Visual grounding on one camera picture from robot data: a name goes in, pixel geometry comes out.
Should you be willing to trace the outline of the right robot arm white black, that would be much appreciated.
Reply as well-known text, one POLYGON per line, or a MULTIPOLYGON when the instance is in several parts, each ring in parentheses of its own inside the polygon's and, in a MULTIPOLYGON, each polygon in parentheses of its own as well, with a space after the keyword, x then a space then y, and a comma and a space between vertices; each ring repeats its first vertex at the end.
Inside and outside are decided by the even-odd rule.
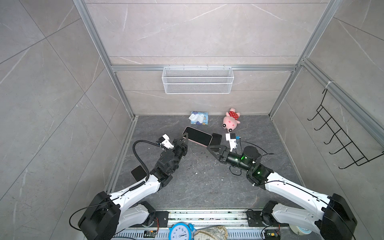
POLYGON ((247 146, 242 154, 224 145, 208 146, 208 151, 221 163, 246 171, 254 186, 278 194, 298 205, 297 208, 269 201, 261 218, 266 226, 288 224, 320 235, 325 240, 354 240, 357 220, 346 200, 309 190, 261 164, 263 155, 247 146))

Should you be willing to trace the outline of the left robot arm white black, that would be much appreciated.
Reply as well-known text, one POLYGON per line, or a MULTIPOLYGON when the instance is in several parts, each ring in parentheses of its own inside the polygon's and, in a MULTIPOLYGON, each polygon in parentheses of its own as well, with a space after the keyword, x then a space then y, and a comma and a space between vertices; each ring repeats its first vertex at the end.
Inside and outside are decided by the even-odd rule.
POLYGON ((75 230, 88 240, 110 240, 116 234, 134 225, 151 225, 155 221, 155 209, 144 199, 164 188, 179 168, 181 159, 188 152, 189 135, 183 134, 170 142, 163 135, 154 145, 163 148, 155 167, 150 171, 141 158, 140 168, 145 175, 137 183, 109 193, 102 191, 83 208, 83 215, 75 230))

